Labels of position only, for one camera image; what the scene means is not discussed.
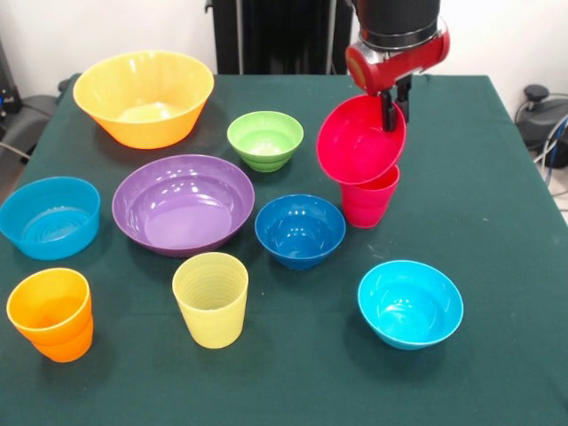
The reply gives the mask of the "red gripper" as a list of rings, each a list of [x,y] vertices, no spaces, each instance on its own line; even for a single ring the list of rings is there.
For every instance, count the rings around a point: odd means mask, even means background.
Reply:
[[[397,105],[404,115],[405,122],[409,121],[409,93],[412,89],[412,78],[408,76],[423,72],[444,61],[449,49],[449,30],[443,20],[437,21],[436,32],[432,37],[415,46],[377,50],[363,41],[357,41],[347,48],[346,63],[354,82],[369,95],[380,92],[385,132],[393,132],[397,128]],[[396,102],[388,91],[395,84],[397,85]]]

